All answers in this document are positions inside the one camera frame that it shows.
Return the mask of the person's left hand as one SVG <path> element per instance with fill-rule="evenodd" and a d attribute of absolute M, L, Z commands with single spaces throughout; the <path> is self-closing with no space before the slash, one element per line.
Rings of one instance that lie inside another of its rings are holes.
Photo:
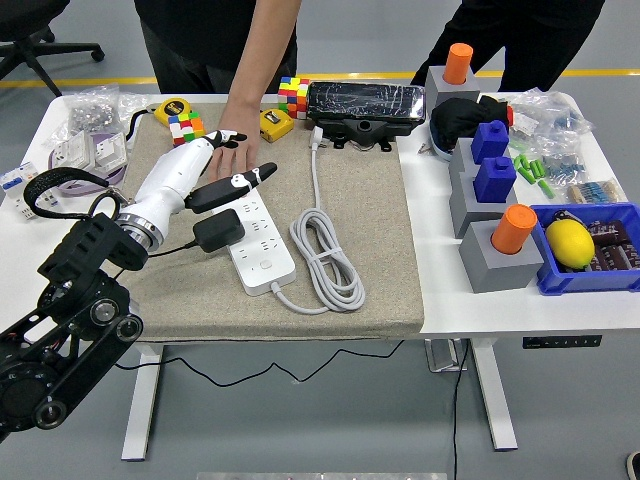
<path fill-rule="evenodd" d="M 247 136 L 236 148 L 220 147 L 216 149 L 208 167 L 208 180 L 213 182 L 221 178 L 242 173 L 257 166 L 257 154 L 260 147 L 261 101 L 244 103 L 229 100 L 223 110 L 219 130 L 233 130 Z"/>

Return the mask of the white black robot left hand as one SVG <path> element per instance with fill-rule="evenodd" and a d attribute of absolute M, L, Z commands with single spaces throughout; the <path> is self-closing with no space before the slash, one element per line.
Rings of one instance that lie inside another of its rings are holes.
<path fill-rule="evenodd" d="M 162 155 L 116 223 L 147 251 L 166 240 L 170 216 L 184 209 L 195 213 L 223 206 L 248 194 L 277 170 L 267 162 L 243 173 L 196 188 L 200 176 L 218 147 L 236 147 L 244 134 L 217 130 Z"/>

